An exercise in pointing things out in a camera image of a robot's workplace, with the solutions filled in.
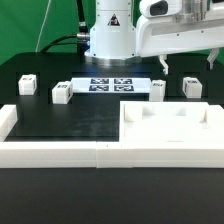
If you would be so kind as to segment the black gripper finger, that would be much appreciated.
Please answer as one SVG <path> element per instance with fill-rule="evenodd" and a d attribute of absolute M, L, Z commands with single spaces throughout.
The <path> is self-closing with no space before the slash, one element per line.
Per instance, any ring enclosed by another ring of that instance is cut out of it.
<path fill-rule="evenodd" d="M 168 75 L 168 64 L 166 63 L 167 55 L 159 55 L 160 64 L 163 67 L 163 73 Z"/>
<path fill-rule="evenodd" d="M 214 48 L 214 49 L 210 50 L 210 54 L 208 55 L 208 58 L 207 58 L 207 68 L 209 70 L 213 69 L 214 61 L 216 60 L 218 55 L 219 55 L 219 49 L 218 48 Z"/>

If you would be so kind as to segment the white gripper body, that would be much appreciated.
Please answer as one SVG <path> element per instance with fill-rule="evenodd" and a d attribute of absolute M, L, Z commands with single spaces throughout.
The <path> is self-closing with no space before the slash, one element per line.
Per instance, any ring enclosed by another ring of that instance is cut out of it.
<path fill-rule="evenodd" d="M 142 15 L 136 30 L 141 57 L 224 47 L 224 13 L 208 13 L 203 21 L 192 23 L 178 23 L 174 16 Z"/>

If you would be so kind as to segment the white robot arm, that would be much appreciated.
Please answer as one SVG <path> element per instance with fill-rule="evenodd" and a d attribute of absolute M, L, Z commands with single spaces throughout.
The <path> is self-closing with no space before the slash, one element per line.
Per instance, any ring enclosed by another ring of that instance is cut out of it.
<path fill-rule="evenodd" d="M 86 60 L 121 65 L 157 56 L 209 50 L 213 63 L 224 48 L 224 0 L 141 0 L 133 18 L 133 0 L 96 0 Z"/>

